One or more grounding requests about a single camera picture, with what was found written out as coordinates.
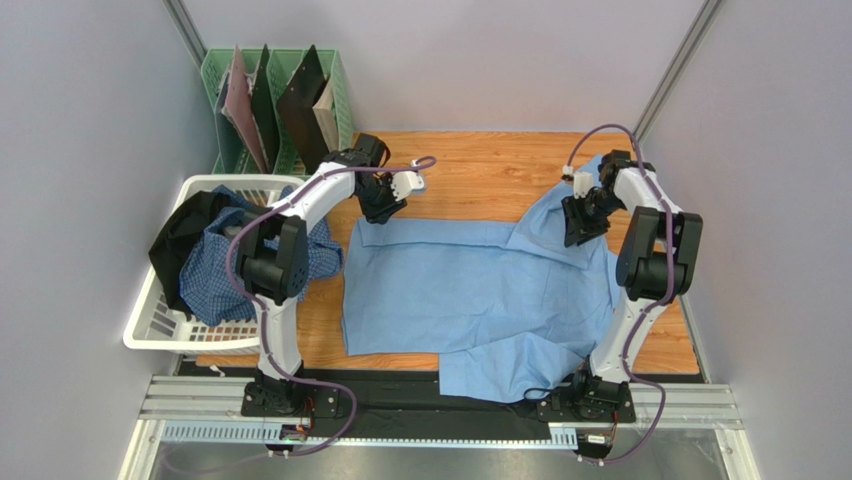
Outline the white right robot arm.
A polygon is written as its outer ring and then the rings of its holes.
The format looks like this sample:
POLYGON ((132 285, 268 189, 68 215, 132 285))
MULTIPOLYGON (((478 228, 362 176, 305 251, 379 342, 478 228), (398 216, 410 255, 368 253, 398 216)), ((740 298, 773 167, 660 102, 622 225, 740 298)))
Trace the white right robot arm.
POLYGON ((561 202, 566 246, 603 236, 618 210, 630 216, 615 265, 620 293, 612 323, 572 376, 575 414, 607 420, 627 405, 635 357, 653 323, 692 284, 703 219, 678 207, 654 168, 627 151, 604 155, 595 173, 566 166, 562 178, 573 188, 561 202))

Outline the light blue long sleeve shirt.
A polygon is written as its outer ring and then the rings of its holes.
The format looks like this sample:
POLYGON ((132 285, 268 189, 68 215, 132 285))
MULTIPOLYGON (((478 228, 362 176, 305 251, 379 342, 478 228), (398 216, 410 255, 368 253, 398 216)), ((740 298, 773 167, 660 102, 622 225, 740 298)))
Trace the light blue long sleeve shirt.
POLYGON ((603 340, 619 297, 604 238, 566 246, 558 183, 515 222, 359 220, 346 254, 351 355, 435 353, 447 396, 551 389, 603 340))

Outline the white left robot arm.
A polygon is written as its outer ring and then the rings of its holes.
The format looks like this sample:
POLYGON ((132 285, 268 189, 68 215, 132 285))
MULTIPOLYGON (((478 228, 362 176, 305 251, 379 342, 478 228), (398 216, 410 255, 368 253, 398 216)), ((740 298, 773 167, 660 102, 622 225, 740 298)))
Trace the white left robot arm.
POLYGON ((366 220, 384 224, 423 190, 432 157, 389 167, 389 149, 362 135, 352 148, 329 153, 290 195, 249 221, 232 240, 226 273, 255 306, 260 357, 243 393, 244 417, 333 418, 345 387, 308 379, 298 347, 298 296, 309 282, 309 234, 335 206, 356 197, 366 220))

